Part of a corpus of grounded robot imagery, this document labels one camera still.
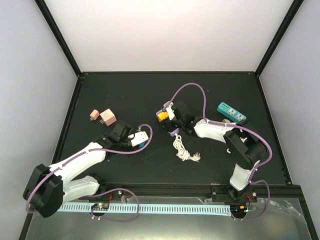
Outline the purple power strip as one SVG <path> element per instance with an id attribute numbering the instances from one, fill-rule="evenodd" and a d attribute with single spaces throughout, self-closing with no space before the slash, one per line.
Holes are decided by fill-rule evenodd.
<path id="1" fill-rule="evenodd" d="M 160 113 L 160 112 L 163 112 L 162 110 L 159 110 L 158 112 L 156 112 L 156 117 L 157 117 L 157 114 Z M 164 128 L 164 121 L 162 122 L 159 122 L 160 125 Z M 175 130 L 174 132 L 168 132 L 168 134 L 171 136 L 171 137 L 174 137 L 175 135 L 177 135 L 179 133 L 179 130 Z"/>

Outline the blue cube socket adapter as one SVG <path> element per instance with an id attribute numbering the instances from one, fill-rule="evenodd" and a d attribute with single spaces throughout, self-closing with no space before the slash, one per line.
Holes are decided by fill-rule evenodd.
<path id="1" fill-rule="evenodd" d="M 143 142 L 139 144 L 138 148 L 140 149 L 140 148 L 143 148 L 144 146 L 145 146 L 145 143 Z"/>

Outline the pink cube socket adapter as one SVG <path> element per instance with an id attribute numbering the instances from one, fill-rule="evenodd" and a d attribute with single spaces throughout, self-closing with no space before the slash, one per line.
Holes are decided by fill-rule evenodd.
<path id="1" fill-rule="evenodd" d="M 101 118 L 99 122 L 106 124 L 107 126 L 110 126 L 117 121 L 115 114 L 109 108 L 101 112 L 99 116 Z"/>

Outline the teal power strip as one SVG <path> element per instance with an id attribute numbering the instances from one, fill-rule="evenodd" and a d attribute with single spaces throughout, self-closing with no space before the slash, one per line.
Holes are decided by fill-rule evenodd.
<path id="1" fill-rule="evenodd" d="M 247 119 L 247 117 L 244 114 L 235 110 L 233 107 L 229 106 L 225 102 L 221 102 L 218 105 L 217 111 L 235 123 Z"/>

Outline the small pink charger plug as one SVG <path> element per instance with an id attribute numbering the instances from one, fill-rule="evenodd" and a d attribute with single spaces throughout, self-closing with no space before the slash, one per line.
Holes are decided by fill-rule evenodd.
<path id="1" fill-rule="evenodd" d="M 95 121 L 99 117 L 99 115 L 100 115 L 99 111 L 94 109 L 89 115 L 90 120 Z"/>

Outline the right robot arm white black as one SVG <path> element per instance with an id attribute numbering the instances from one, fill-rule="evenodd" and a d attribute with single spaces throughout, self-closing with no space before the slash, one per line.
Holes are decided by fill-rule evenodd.
<path id="1" fill-rule="evenodd" d="M 246 123 L 244 120 L 240 123 L 211 123 L 203 117 L 194 116 L 182 101 L 176 104 L 165 103 L 156 113 L 156 117 L 162 127 L 175 138 L 173 146 L 177 149 L 177 156 L 182 161 L 198 162 L 201 156 L 198 152 L 191 155 L 185 149 L 180 131 L 189 136 L 225 143 L 227 152 L 235 162 L 226 195 L 233 202 L 240 201 L 246 195 L 245 190 L 250 184 L 254 171 L 267 153 L 267 148 L 258 137 L 239 128 Z"/>

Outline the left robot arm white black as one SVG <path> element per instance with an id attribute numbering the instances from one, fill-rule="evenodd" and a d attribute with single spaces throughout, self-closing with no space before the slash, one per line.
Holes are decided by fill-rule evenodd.
<path id="1" fill-rule="evenodd" d="M 96 137 L 72 156 L 46 166 L 36 166 L 27 182 L 22 197 L 28 213 L 52 216 L 65 203 L 85 196 L 103 199 L 108 192 L 103 180 L 95 174 L 76 179 L 90 167 L 103 162 L 108 153 L 130 155 L 137 144 L 137 133 L 132 126 L 118 122 L 112 130 Z"/>

